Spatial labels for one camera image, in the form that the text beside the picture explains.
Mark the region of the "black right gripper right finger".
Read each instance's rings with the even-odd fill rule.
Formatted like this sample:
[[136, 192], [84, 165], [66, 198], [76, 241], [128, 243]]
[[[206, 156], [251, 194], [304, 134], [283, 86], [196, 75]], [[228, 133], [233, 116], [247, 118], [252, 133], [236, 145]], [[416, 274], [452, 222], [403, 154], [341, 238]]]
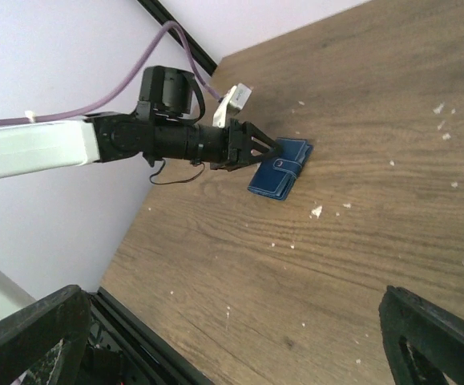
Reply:
[[464, 319], [395, 286], [378, 310], [396, 384], [464, 384]]

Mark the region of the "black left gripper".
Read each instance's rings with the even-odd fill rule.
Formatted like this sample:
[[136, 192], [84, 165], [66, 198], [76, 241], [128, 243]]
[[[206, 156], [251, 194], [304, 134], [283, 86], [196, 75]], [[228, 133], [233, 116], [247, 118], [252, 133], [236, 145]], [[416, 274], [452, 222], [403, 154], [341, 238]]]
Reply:
[[211, 170], [235, 171], [278, 157], [282, 147], [251, 122], [231, 119], [224, 129], [224, 154]]

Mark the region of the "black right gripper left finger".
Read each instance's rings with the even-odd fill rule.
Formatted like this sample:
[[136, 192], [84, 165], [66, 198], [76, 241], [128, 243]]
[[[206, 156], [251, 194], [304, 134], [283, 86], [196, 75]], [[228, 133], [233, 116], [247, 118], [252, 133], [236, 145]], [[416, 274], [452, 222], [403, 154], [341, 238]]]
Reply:
[[68, 285], [0, 320], [0, 384], [11, 384], [36, 363], [37, 383], [73, 384], [91, 326], [91, 305]]

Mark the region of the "blue leather card holder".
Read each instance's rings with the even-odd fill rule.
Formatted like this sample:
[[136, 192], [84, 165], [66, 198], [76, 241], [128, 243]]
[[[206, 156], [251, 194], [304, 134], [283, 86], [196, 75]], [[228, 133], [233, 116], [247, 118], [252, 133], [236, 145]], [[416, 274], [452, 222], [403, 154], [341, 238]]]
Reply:
[[248, 191], [257, 196], [284, 201], [289, 195], [303, 167], [310, 157], [313, 146], [308, 140], [276, 138], [281, 153], [262, 161], [248, 185]]

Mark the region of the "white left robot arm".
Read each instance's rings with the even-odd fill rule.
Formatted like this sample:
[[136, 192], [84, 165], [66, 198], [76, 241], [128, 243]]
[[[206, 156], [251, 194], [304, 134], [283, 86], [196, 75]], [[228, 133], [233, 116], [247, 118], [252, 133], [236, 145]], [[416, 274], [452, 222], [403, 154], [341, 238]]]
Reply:
[[154, 66], [144, 71], [139, 100], [130, 114], [104, 112], [0, 125], [0, 179], [137, 155], [150, 166], [174, 159], [234, 171], [282, 153], [280, 144], [250, 122], [225, 119], [207, 126], [186, 118], [193, 99], [204, 113], [203, 93], [194, 74]]

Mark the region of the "black front frame rail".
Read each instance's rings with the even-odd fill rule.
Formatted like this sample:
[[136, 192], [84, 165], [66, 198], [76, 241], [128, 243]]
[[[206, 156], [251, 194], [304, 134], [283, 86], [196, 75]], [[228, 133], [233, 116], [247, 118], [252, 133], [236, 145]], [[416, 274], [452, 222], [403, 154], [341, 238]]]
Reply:
[[101, 288], [89, 294], [91, 328], [83, 363], [94, 384], [211, 384], [181, 354]]

